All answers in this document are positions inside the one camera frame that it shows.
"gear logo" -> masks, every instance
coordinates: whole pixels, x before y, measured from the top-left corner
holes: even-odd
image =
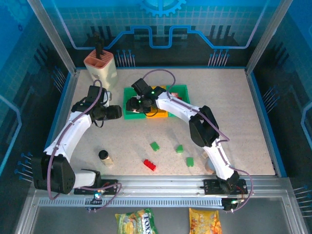
[[[143,0],[140,3],[141,10],[146,13],[152,13],[152,16],[163,15],[169,16],[169,13],[175,14],[176,10],[181,9],[181,5],[186,3],[186,0]]]
[[[27,0],[3,0],[1,4],[7,7],[11,16],[19,23],[23,22],[29,14]]]

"yellow snack bag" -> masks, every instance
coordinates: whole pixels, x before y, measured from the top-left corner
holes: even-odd
[[[158,234],[151,209],[138,212],[115,214],[118,234]]]
[[[219,211],[199,211],[189,208],[190,234],[222,234]]]

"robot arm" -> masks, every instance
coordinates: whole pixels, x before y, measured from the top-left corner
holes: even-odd
[[[66,127],[73,123],[75,118],[91,106],[98,93],[99,87],[90,86],[88,96],[73,106],[72,113],[67,123],[53,143],[44,150],[45,154],[33,157],[33,177],[34,185],[37,189],[47,190],[48,162],[55,148],[57,148],[57,150],[51,169],[51,191],[68,194],[73,188],[84,186],[100,187],[100,172],[84,169],[76,171],[71,168],[69,162],[76,145],[92,123],[94,122],[96,124],[96,121],[120,118],[121,107],[118,105],[110,106],[109,100],[111,99],[111,94],[103,89],[96,105],[89,112],[77,119],[75,123],[63,133]],[[64,135],[59,145],[57,145],[62,134]]]
[[[193,109],[201,112],[213,123],[214,126],[219,128],[211,109],[207,106],[199,108],[187,104],[171,94],[168,96],[166,90],[161,87],[152,89],[143,79],[139,79],[132,85],[132,87],[138,96],[132,97],[128,100],[126,109],[128,111],[148,113],[151,110],[151,107],[154,106],[161,110],[168,111],[188,123],[191,139],[196,145],[202,147],[209,155],[215,167],[220,187],[226,193],[233,191],[236,188],[239,175],[237,171],[234,171],[229,167],[229,160],[227,159],[221,144],[217,144],[219,141],[219,133],[214,130],[209,123],[203,121],[202,116],[197,112],[192,111]],[[219,150],[224,156],[226,163],[222,159]]]

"pen holder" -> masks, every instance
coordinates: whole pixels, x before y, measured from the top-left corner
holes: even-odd
[[[101,59],[96,57],[96,51],[92,51],[85,59],[84,65],[88,69],[93,80],[99,79],[103,88],[109,90],[114,88],[118,81],[114,55],[103,50]]]

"green block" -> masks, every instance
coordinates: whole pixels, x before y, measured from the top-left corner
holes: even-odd
[[[158,145],[156,142],[153,142],[153,143],[151,144],[151,147],[152,147],[152,149],[153,149],[154,151],[157,151],[157,150],[160,149],[159,145]]]
[[[183,146],[182,146],[182,145],[179,145],[175,151],[176,151],[178,154],[183,153]]]
[[[137,93],[135,92],[135,90],[131,87],[127,87],[124,89],[123,91],[123,116],[125,119],[138,119],[138,118],[146,118],[146,116],[144,115],[144,113],[134,113],[131,111],[127,111],[126,110],[126,104],[127,101],[132,98],[135,97],[137,95]]]
[[[186,165],[188,167],[193,167],[194,166],[194,159],[192,157],[187,157],[186,158]]]
[[[190,104],[190,99],[189,99],[189,94],[187,91],[187,86],[185,84],[176,84],[174,85],[171,90],[169,91],[170,93],[178,93],[179,97],[182,98],[182,101]],[[174,114],[171,114],[170,112],[168,113],[168,117],[173,117],[175,116]]]

